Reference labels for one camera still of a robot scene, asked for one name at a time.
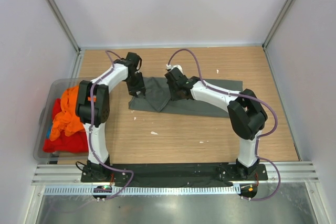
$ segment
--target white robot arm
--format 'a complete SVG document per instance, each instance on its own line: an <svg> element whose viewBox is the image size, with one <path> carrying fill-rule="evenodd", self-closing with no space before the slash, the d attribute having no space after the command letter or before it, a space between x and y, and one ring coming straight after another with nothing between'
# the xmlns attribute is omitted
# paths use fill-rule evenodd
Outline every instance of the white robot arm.
<svg viewBox="0 0 336 224"><path fill-rule="evenodd" d="M76 115L80 118L86 130L87 139L89 139L89 128L91 126L91 104L90 104L90 89L93 83L101 79L99 84L94 87L94 107L95 117L94 126L91 132L91 144L98 158L110 166L109 153L106 148L105 139L105 123L110 114L110 98L109 93L122 81L127 83L129 94L138 96L142 93L145 95L145 86L142 73L139 72L138 65L141 66L142 59L139 55L129 52L125 59L117 59L114 61L114 67L111 66L101 76L91 81L81 81L79 84ZM89 148L89 156L87 166L85 167L90 172L95 173L95 177L104 179L109 176L109 171L104 169L98 160L92 154Z"/></svg>
<svg viewBox="0 0 336 224"><path fill-rule="evenodd" d="M251 90L243 92L222 89L207 82L202 83L198 77L187 78L179 65L167 65L167 83L172 100L193 99L204 101L229 113L233 130L239 136L239 155L236 164L242 176L250 175L259 163L255 154L257 137L264 128L267 114L260 103L248 99L237 98L213 91L208 86L222 90L228 94L245 94L256 97Z"/></svg>

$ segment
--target red cloth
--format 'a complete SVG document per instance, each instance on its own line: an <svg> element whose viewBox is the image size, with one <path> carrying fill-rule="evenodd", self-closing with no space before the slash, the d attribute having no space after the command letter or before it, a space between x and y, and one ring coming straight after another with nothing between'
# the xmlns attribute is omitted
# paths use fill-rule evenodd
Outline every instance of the red cloth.
<svg viewBox="0 0 336 224"><path fill-rule="evenodd" d="M55 116L61 111L61 99L56 99L53 107L52 120L54 120ZM55 151L72 153L88 152L89 147L86 133L79 131L71 136L65 136L64 131L61 131L61 135L55 141L45 139L43 151L49 153Z"/></svg>

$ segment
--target white cable tray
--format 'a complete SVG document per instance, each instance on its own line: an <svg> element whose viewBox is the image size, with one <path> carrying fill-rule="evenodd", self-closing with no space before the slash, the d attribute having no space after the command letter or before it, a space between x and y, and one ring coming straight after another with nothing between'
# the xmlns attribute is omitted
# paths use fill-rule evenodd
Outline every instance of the white cable tray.
<svg viewBox="0 0 336 224"><path fill-rule="evenodd" d="M118 192L121 187L112 187L112 192L93 193L97 185L78 186L46 186L44 195L111 195ZM234 184L232 187L205 187L205 188L145 188L127 187L120 193L120 196L136 195L209 195L209 194L240 194L240 185Z"/></svg>

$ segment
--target wooden table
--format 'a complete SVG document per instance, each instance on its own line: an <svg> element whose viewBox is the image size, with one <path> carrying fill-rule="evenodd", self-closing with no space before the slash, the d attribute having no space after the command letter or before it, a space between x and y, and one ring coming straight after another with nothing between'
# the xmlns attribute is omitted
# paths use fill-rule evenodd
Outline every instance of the wooden table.
<svg viewBox="0 0 336 224"><path fill-rule="evenodd" d="M143 59L141 71L144 76L163 77L165 64L176 50L114 51L121 57L125 57L128 51L136 52ZM204 78L241 80L243 89L252 89L258 98L277 112L278 129L271 136L261 138L259 155L273 161L297 161L298 156L262 48L214 47L191 50L198 57ZM193 57L187 52L175 56L173 64L181 65L189 77L198 76ZM99 76L110 65L104 50L87 50L79 77ZM125 83L119 84L111 93L111 111L106 123L106 144L111 163L233 162L237 158L238 136L233 132L228 118L132 111L128 109L130 100ZM274 125L271 113L266 112L269 119L264 132Z"/></svg>

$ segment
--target transparent plastic container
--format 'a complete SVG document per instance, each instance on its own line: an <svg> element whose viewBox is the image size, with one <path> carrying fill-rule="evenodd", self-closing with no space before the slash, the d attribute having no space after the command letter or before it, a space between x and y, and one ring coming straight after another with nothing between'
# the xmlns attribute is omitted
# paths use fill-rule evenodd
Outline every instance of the transparent plastic container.
<svg viewBox="0 0 336 224"><path fill-rule="evenodd" d="M44 141L47 136L47 131L52 125L52 109L54 107L55 100L61 98L63 92L73 86L78 85L82 80L92 80L93 78L73 78L73 79L60 79L55 81L49 91L46 106L41 112L39 120L39 131L34 148L33 156L40 164L47 164L48 162L55 162L59 160L71 160L71 159L87 159L87 153L67 153L67 152L54 152L46 153L43 151Z"/></svg>

